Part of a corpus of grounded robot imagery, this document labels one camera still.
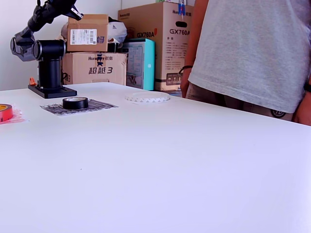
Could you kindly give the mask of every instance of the white wall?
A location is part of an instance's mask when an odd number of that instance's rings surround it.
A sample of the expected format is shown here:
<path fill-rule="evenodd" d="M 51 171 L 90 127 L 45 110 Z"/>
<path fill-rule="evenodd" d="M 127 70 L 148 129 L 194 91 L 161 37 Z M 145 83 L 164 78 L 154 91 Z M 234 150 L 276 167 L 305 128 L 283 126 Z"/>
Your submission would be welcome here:
<path fill-rule="evenodd" d="M 26 88 L 30 77 L 37 80 L 37 61 L 22 62 L 10 50 L 11 38 L 27 26 L 36 0 L 1 0 L 0 7 L 0 91 Z M 77 9 L 84 14 L 109 14 L 117 19 L 121 0 L 77 0 Z M 52 25 L 35 33 L 38 39 L 55 39 L 67 18 L 60 16 Z"/>
<path fill-rule="evenodd" d="M 122 9 L 155 3 L 156 0 L 123 0 Z"/>

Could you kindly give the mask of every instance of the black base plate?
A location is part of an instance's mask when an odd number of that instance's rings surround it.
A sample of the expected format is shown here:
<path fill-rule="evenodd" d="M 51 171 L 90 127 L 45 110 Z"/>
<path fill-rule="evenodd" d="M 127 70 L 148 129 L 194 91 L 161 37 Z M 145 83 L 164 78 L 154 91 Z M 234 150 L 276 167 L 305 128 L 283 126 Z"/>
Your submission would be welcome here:
<path fill-rule="evenodd" d="M 28 88 L 45 99 L 71 97 L 78 94 L 77 91 L 69 89 L 67 87 L 60 87 L 56 89 L 40 89 L 36 86 L 29 85 Z"/>

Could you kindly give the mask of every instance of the shorts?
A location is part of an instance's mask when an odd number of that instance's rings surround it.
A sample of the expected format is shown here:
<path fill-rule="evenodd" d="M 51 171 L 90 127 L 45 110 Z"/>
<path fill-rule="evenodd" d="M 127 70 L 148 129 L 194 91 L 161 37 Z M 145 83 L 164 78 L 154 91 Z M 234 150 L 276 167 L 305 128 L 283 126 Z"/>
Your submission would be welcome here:
<path fill-rule="evenodd" d="M 292 121 L 294 117 L 294 114 L 275 111 L 255 104 L 247 103 L 230 96 L 206 90 L 192 83 L 189 85 L 186 98 L 287 121 Z"/>

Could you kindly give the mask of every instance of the roll of black tape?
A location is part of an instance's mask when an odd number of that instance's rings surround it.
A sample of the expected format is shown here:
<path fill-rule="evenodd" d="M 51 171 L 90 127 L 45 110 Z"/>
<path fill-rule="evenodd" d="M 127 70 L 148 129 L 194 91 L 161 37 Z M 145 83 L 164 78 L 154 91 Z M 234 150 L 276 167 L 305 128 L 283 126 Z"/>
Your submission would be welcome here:
<path fill-rule="evenodd" d="M 79 110 L 88 108 L 88 98 L 72 97 L 63 99 L 63 108 L 68 110 Z"/>

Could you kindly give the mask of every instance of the wristband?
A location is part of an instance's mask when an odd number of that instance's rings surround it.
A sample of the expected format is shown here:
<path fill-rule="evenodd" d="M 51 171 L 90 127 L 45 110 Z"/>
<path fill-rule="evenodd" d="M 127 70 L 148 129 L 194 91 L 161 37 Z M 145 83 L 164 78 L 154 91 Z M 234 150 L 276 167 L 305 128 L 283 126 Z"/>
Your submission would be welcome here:
<path fill-rule="evenodd" d="M 181 74 L 184 71 L 184 69 L 191 69 L 191 68 L 193 68 L 193 66 L 184 66 L 182 67 L 182 69 L 179 71 L 178 74 Z"/>
<path fill-rule="evenodd" d="M 306 83 L 304 89 L 305 91 L 311 92 L 311 85 L 309 83 Z"/>

